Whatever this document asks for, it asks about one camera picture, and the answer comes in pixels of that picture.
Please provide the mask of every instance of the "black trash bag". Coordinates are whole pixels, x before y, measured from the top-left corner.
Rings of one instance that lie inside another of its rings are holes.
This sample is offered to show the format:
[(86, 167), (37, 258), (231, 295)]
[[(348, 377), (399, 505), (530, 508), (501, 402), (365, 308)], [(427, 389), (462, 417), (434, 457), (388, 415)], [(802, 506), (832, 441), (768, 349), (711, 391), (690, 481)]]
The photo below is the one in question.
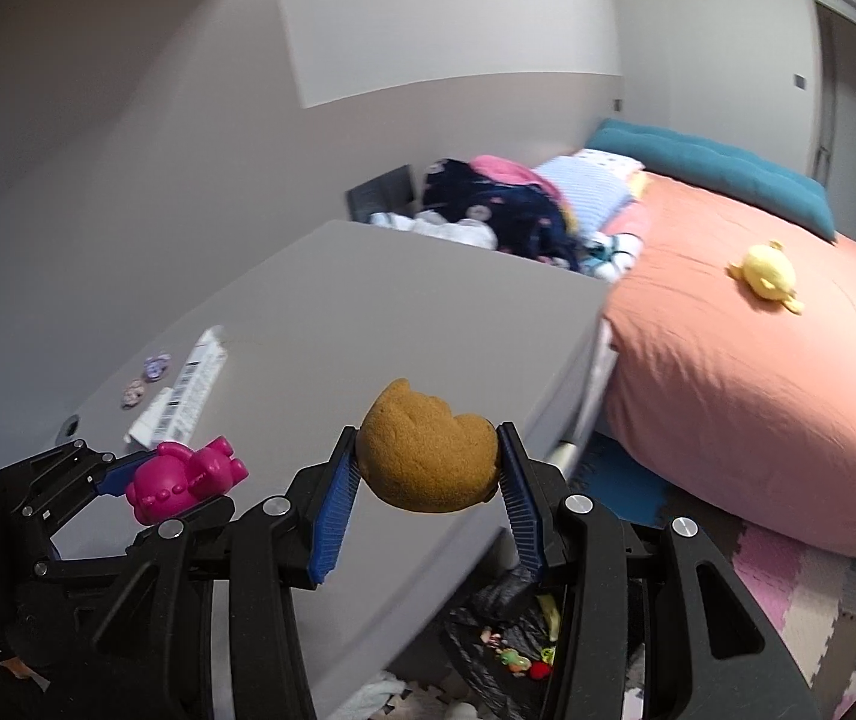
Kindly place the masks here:
[[(628, 582), (628, 662), (644, 644), (641, 585)], [(561, 597), (556, 596), (561, 611)], [(548, 693), (548, 680), (516, 676), (481, 640), (491, 628), (511, 647), (535, 662), (541, 650), (554, 646), (537, 602), (535, 583), (522, 566), (476, 592), (463, 607), (450, 610), (441, 626), (441, 646), (458, 674), (502, 720), (538, 720)]]

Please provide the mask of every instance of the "navy blue blanket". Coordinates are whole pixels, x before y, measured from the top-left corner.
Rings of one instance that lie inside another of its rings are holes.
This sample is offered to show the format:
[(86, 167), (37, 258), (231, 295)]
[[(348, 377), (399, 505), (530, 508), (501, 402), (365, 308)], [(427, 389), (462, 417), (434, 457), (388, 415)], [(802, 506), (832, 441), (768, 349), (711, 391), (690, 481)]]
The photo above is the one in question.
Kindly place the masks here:
[(448, 221), (483, 221), (497, 235), (499, 251), (578, 271), (578, 242), (559, 207), (534, 184), (499, 184), (466, 162), (444, 159), (429, 167), (421, 204)]

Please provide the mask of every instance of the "pink toy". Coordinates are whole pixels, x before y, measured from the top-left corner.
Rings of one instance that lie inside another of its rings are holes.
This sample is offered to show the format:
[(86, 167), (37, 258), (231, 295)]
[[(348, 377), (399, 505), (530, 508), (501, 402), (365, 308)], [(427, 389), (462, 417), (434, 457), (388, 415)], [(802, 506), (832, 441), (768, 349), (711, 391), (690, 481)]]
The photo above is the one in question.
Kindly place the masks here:
[(208, 498), (224, 495), (247, 479), (244, 463), (220, 436), (196, 452), (177, 442), (161, 442), (157, 454), (134, 472), (124, 497), (142, 525), (155, 525)]

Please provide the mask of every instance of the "toy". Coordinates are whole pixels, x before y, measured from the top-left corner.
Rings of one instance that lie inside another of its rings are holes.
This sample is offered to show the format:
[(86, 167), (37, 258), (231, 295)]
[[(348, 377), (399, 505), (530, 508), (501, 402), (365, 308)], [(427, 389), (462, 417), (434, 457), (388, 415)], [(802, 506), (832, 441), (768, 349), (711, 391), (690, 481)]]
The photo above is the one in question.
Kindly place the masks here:
[(375, 495), (409, 512), (458, 512), (492, 499), (498, 440), (474, 413), (391, 382), (370, 408), (356, 442), (358, 469)]
[(196, 452), (177, 442), (159, 443), (157, 454), (134, 472), (124, 490), (135, 519), (155, 525), (224, 495), (249, 475), (233, 454), (223, 436)]
[(492, 650), (498, 650), (501, 647), (501, 634), (494, 634), (491, 628), (486, 628), (482, 631), (482, 644)]
[(536, 682), (546, 680), (551, 676), (551, 666), (544, 661), (535, 661), (532, 667), (528, 669), (528, 676)]
[(511, 647), (507, 650), (499, 650), (498, 658), (501, 659), (502, 664), (508, 666), (508, 671), (511, 671), (516, 677), (521, 676), (532, 667), (532, 661)]
[(741, 265), (729, 264), (728, 273), (746, 282), (758, 298), (782, 303), (792, 314), (804, 309), (795, 296), (795, 269), (777, 241), (751, 247)]
[(561, 612), (558, 610), (558, 604), (555, 603), (555, 596), (545, 593), (538, 595), (537, 599), (538, 605), (541, 607), (541, 614), (544, 615), (545, 622), (548, 623), (548, 640), (555, 643), (558, 641), (561, 632)]

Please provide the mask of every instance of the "pillow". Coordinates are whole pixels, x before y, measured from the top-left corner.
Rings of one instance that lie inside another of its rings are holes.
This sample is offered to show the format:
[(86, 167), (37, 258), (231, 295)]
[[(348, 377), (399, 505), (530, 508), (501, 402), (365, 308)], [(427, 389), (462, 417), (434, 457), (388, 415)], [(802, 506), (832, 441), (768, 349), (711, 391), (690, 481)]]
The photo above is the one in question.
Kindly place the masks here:
[(582, 159), (555, 157), (536, 167), (535, 172), (568, 199), (583, 241), (632, 200), (628, 184), (604, 167)]
[(645, 196), (645, 190), (648, 189), (651, 181), (651, 177), (644, 170), (633, 173), (628, 179), (628, 189), (631, 190), (631, 196), (636, 200), (641, 200)]
[(751, 151), (662, 127), (606, 119), (588, 148), (640, 159), (648, 170), (741, 200), (834, 242), (835, 224), (817, 181)]
[(583, 148), (574, 156), (597, 167), (604, 167), (622, 181), (627, 181), (638, 170), (645, 170), (645, 166), (636, 159), (626, 157), (624, 154), (612, 154), (610, 151), (598, 151), (596, 148)]
[(652, 214), (648, 206), (637, 200), (630, 202), (601, 228), (603, 235), (636, 235), (641, 240), (652, 229)]

